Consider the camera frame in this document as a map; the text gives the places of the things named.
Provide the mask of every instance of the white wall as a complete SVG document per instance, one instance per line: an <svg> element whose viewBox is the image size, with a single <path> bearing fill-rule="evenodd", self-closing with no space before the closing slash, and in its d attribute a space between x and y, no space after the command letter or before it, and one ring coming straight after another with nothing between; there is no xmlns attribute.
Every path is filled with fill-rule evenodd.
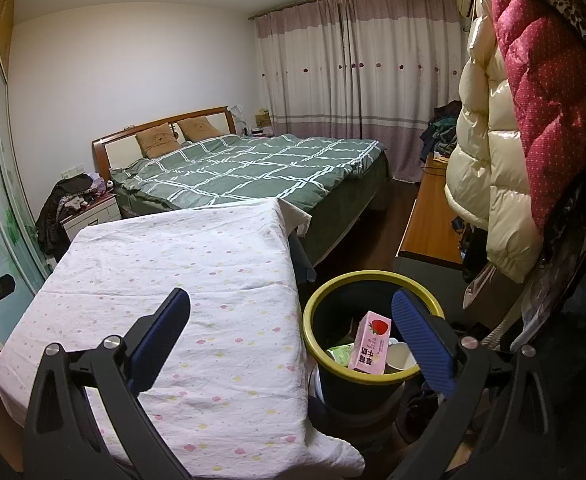
<svg viewBox="0 0 586 480"><path fill-rule="evenodd" d="M91 142L130 124L240 104L259 108L245 14L129 3L48 14L14 28L9 110L20 176L37 217L61 172L95 168Z"/></svg>

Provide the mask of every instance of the white nightstand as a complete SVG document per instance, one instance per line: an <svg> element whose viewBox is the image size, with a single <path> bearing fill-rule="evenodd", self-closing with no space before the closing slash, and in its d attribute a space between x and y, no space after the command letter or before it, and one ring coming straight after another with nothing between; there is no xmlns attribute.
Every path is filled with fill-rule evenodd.
<svg viewBox="0 0 586 480"><path fill-rule="evenodd" d="M62 222L62 227L67 232L68 240L73 238L84 228L89 225L104 224L121 220L120 208L115 202L115 195L107 194L100 200L92 203L81 213L70 216Z"/></svg>

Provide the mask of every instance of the trash can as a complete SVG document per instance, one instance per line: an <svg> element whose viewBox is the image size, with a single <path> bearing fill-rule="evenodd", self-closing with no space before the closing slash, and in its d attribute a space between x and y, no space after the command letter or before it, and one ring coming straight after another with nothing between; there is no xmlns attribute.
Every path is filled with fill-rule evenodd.
<svg viewBox="0 0 586 480"><path fill-rule="evenodd" d="M308 351L319 364L323 402L329 409L347 415L364 415L388 403L404 381L419 373L415 365L393 374L371 375L337 364L325 352L372 310L391 318L391 299L399 288L407 288L436 316L444 317L438 300L422 285L405 276L383 270L361 270L324 283L308 300L303 314L303 337ZM393 324L391 337L402 341Z"/></svg>

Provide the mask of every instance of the headboard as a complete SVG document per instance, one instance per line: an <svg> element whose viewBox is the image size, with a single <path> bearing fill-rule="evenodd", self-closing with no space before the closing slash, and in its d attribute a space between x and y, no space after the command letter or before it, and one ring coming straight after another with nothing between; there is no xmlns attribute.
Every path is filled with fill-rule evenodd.
<svg viewBox="0 0 586 480"><path fill-rule="evenodd" d="M182 119L193 119L202 116L208 117L211 124L222 131L222 133L237 133L233 115L231 115L231 112L225 106L158 119L157 121L140 124L139 126L130 126L121 132L100 137L100 139L93 141L94 157L96 158L98 173L100 173L100 176L105 181L110 180L111 168L125 168L139 158L142 158L140 146L134 137L135 134L153 128L154 126L160 126L160 124L174 124ZM178 140L183 141L182 132L179 128L177 128L177 131Z"/></svg>

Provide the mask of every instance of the green plaid comforter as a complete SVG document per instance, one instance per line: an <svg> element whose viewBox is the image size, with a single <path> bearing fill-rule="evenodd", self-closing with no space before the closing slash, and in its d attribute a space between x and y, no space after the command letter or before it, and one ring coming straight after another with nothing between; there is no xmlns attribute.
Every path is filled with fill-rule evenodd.
<svg viewBox="0 0 586 480"><path fill-rule="evenodd" d="M228 135L111 174L119 192L174 208L277 196L308 212L345 178L364 175L383 150L376 140Z"/></svg>

